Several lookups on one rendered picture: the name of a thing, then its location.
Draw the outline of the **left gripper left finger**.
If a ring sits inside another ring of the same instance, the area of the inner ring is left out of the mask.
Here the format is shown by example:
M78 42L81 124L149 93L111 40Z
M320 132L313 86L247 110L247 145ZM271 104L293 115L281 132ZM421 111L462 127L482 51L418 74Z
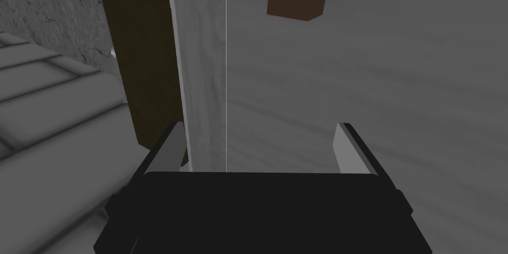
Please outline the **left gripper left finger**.
M182 121L170 123L143 161L141 173L178 172L187 149Z

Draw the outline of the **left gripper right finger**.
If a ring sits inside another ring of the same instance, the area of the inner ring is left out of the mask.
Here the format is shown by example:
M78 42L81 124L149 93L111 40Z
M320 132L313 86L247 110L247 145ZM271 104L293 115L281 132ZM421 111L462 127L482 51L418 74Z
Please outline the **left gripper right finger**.
M378 174L372 153L351 124L336 125L332 148L341 173Z

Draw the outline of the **dark brown door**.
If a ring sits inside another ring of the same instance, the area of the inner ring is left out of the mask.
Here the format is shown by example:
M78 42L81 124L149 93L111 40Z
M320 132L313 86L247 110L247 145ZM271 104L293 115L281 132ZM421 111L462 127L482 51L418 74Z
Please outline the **dark brown door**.
M170 0L102 0L138 143L184 121Z

